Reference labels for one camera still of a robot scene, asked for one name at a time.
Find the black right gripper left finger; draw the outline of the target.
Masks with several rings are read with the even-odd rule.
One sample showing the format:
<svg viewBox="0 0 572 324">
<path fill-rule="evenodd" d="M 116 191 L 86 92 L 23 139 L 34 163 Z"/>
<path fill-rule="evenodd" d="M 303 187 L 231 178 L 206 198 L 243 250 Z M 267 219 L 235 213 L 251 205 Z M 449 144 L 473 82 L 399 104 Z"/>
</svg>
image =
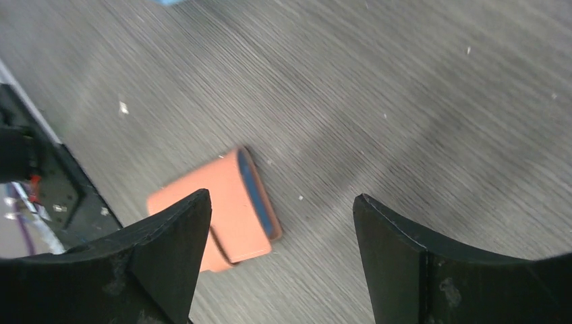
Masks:
<svg viewBox="0 0 572 324">
<path fill-rule="evenodd" d="M 2 323 L 186 323 L 208 190 L 63 254 L 1 261 Z"/>
</svg>

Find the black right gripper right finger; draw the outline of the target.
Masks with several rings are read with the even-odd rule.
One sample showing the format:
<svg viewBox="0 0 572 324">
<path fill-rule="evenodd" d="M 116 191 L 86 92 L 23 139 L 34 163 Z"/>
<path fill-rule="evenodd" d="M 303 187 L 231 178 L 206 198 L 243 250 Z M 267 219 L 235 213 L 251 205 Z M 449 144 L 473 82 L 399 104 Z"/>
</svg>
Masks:
<svg viewBox="0 0 572 324">
<path fill-rule="evenodd" d="M 355 232 L 377 323 L 570 323 L 571 255 L 525 260 L 409 220 L 366 194 Z"/>
</svg>

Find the orange leather card holder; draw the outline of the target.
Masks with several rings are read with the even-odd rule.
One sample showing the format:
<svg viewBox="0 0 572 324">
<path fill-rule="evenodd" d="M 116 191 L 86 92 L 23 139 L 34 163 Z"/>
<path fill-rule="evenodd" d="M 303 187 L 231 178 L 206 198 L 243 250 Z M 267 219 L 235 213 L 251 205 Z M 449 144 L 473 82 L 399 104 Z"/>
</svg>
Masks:
<svg viewBox="0 0 572 324">
<path fill-rule="evenodd" d="M 251 155 L 239 146 L 152 193 L 153 215 L 198 189 L 210 192 L 212 216 L 200 266 L 222 272 L 272 250 L 282 229 Z"/>
</svg>

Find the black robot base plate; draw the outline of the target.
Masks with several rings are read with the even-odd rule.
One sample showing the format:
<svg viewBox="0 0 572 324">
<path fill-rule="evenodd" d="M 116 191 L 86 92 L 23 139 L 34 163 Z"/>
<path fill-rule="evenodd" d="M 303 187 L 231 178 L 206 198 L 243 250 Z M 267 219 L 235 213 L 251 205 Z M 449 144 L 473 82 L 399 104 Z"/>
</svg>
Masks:
<svg viewBox="0 0 572 324">
<path fill-rule="evenodd" d="M 52 138 L 8 84 L 1 85 L 1 184 L 21 229 L 54 253 L 122 228 L 69 149 Z"/>
</svg>

